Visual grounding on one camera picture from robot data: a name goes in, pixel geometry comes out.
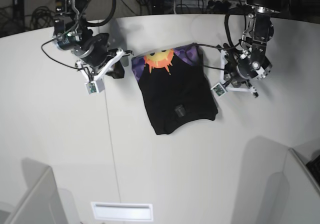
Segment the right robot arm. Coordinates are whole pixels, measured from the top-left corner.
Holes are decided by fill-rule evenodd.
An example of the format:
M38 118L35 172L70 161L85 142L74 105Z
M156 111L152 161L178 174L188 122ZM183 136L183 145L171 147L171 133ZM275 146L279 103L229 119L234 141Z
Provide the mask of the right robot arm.
M130 50L109 48L109 33L93 34L93 27L102 27L112 20L117 0L112 0L111 11L100 23L87 21L85 11L92 0L55 0L54 34L52 42L63 51L71 51L78 62L71 68L81 71L93 82L104 76L122 79L125 76L121 58Z

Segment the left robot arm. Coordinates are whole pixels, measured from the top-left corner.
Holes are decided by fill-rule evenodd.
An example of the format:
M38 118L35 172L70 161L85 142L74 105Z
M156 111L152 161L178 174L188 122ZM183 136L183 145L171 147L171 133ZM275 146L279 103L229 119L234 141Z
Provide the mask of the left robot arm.
M232 43L228 12L224 17L224 29L227 43L215 46L220 52L220 67L217 68L219 81L211 90L221 97L227 92L245 92L255 98L259 96L253 79L264 79L272 70L272 64L266 57L267 43L273 38L274 26L271 17L289 8L291 0L246 0L251 11L245 12L249 19L237 44Z

